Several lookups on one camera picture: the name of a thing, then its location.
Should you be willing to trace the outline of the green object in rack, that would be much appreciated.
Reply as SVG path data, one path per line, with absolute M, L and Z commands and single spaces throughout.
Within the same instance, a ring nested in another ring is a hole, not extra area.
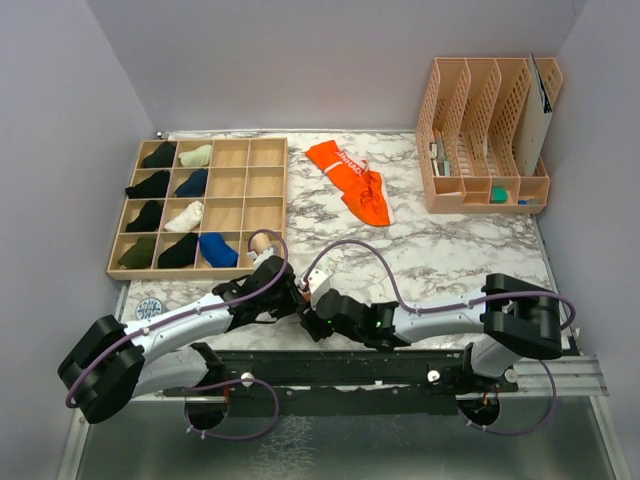
M 490 203 L 502 205 L 506 204 L 509 200 L 509 192 L 502 187 L 493 187 L 490 194 Z

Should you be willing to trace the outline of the black rolled underwear bottom row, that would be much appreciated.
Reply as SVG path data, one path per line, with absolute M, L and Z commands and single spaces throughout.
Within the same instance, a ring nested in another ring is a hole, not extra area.
M 159 269 L 181 269 L 194 264 L 198 246 L 198 235 L 188 233 L 177 243 L 163 251 L 157 260 Z

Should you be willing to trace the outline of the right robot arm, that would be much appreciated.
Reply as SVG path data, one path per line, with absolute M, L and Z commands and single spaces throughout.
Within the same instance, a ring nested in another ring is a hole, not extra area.
M 517 361 L 562 356 L 560 296 L 504 274 L 490 274 L 485 285 L 452 302 L 369 305 L 340 294 L 327 274 L 315 270 L 296 281 L 309 302 L 301 323 L 316 341 L 334 333 L 367 348 L 391 352 L 423 340 L 479 334 L 465 348 L 461 383 L 481 391 Z

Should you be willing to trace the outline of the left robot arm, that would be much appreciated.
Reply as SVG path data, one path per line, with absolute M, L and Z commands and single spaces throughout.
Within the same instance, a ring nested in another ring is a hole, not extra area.
M 295 312 L 299 294 L 294 270 L 278 255 L 254 272 L 217 285 L 195 302 L 147 320 L 96 320 L 58 367 L 68 390 L 65 404 L 97 424 L 141 395 L 194 389 L 206 395 L 220 385 L 221 371 L 202 342 L 254 323 L 262 314 Z

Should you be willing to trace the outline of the dark green rolled underwear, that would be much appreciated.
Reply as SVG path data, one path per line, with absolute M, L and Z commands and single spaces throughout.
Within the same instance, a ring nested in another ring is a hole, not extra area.
M 121 255 L 117 263 L 129 270 L 146 269 L 152 265 L 154 252 L 154 238 L 138 238 L 135 244 Z

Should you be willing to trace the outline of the white board in rack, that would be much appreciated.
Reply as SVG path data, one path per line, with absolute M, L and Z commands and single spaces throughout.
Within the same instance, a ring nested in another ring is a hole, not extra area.
M 553 115 L 550 88 L 540 69 L 540 61 L 529 54 L 530 86 L 518 129 L 514 137 L 514 156 L 521 176 L 534 174 Z

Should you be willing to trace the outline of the wooden compartment organizer tray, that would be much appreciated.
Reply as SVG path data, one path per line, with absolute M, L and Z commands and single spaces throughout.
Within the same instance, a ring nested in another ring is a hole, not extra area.
M 173 165 L 169 168 L 142 168 L 141 161 L 164 141 L 176 144 Z M 181 166 L 178 159 L 181 152 L 206 144 L 212 145 L 211 160 L 207 167 L 184 168 Z M 192 198 L 176 197 L 174 195 L 176 188 L 198 169 L 208 170 L 204 194 L 201 197 Z M 288 176 L 286 139 L 147 140 L 139 148 L 135 168 L 127 187 L 136 185 L 161 170 L 170 172 L 170 181 L 164 198 L 130 199 L 125 194 L 125 203 L 107 266 L 107 272 L 112 278 L 117 280 L 235 278 L 248 274 L 253 269 L 249 240 L 254 231 L 269 229 L 279 235 L 285 233 Z M 149 200 L 156 200 L 163 206 L 158 229 L 153 232 L 127 233 L 126 224 L 137 217 L 144 203 Z M 189 232 L 165 231 L 165 223 L 193 201 L 201 201 L 204 204 L 201 223 Z M 181 269 L 159 269 L 157 267 L 159 255 L 188 233 L 198 235 L 194 264 Z M 238 261 L 234 268 L 213 268 L 204 260 L 199 237 L 205 233 L 221 234 L 226 243 L 238 253 Z M 152 265 L 146 269 L 131 270 L 120 267 L 117 263 L 118 259 L 135 244 L 138 238 L 155 239 Z

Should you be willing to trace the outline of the bright orange underwear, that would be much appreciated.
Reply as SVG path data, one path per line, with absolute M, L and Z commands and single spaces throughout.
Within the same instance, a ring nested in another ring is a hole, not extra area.
M 342 192 L 341 200 L 357 219 L 374 227 L 395 222 L 385 179 L 366 160 L 341 149 L 334 140 L 316 144 L 305 154 Z

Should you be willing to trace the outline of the blue rolled underwear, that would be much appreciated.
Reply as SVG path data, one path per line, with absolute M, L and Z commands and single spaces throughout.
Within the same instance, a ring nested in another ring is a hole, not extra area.
M 238 253 L 231 248 L 221 234 L 205 233 L 199 237 L 204 260 L 213 268 L 234 268 Z

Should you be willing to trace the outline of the pink plastic file rack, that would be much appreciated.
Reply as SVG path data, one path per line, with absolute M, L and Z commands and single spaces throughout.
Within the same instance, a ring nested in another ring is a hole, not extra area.
M 434 214 L 538 214 L 550 178 L 538 161 L 521 176 L 514 137 L 530 86 L 529 58 L 437 57 L 415 128 L 426 205 Z M 537 58 L 552 103 L 562 73 L 555 58 Z M 490 203 L 493 187 L 509 192 Z

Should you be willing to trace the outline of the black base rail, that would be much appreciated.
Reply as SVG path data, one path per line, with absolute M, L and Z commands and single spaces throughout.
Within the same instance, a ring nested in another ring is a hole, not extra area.
M 463 363 L 461 350 L 218 351 L 188 382 L 186 404 L 211 413 L 221 396 L 234 417 L 454 415 L 459 396 L 518 389 L 505 377 L 472 379 Z

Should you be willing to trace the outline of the black rolled underwear third row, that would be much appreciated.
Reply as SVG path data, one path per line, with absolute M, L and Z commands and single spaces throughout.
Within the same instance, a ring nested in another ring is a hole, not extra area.
M 144 203 L 137 217 L 125 226 L 127 233 L 153 232 L 160 225 L 163 206 L 156 200 Z

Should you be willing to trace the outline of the navy rolled underwear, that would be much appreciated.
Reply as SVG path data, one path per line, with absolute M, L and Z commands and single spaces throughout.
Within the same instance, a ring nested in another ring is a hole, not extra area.
M 194 171 L 176 188 L 174 195 L 178 198 L 201 197 L 206 190 L 207 178 L 207 169 L 198 169 Z

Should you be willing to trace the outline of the white rolled underwear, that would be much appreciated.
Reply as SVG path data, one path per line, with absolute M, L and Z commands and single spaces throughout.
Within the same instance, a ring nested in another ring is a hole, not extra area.
M 164 230 L 173 233 L 189 232 L 197 227 L 203 218 L 204 204 L 191 202 L 184 210 L 164 225 Z

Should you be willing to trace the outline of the light green rolled underwear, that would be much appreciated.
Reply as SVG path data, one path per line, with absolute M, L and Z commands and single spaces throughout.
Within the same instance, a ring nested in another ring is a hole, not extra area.
M 212 155 L 212 145 L 201 145 L 190 151 L 183 151 L 178 155 L 179 162 L 184 168 L 207 167 Z

